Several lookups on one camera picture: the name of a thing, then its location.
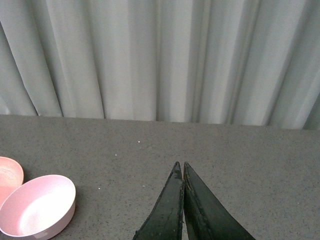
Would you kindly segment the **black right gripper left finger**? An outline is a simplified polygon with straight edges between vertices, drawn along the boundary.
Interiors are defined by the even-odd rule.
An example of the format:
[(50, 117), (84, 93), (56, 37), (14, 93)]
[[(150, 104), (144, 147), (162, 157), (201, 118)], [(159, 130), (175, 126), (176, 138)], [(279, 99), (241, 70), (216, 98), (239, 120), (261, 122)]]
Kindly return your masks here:
[(177, 161), (147, 219), (134, 240), (180, 240), (183, 230), (184, 180)]

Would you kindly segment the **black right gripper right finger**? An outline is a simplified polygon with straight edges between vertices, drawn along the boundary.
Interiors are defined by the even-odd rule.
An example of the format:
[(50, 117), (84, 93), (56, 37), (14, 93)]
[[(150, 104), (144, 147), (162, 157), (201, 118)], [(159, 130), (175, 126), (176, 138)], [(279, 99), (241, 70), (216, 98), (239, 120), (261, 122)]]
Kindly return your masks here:
[(253, 240), (188, 162), (184, 163), (184, 214), (190, 240)]

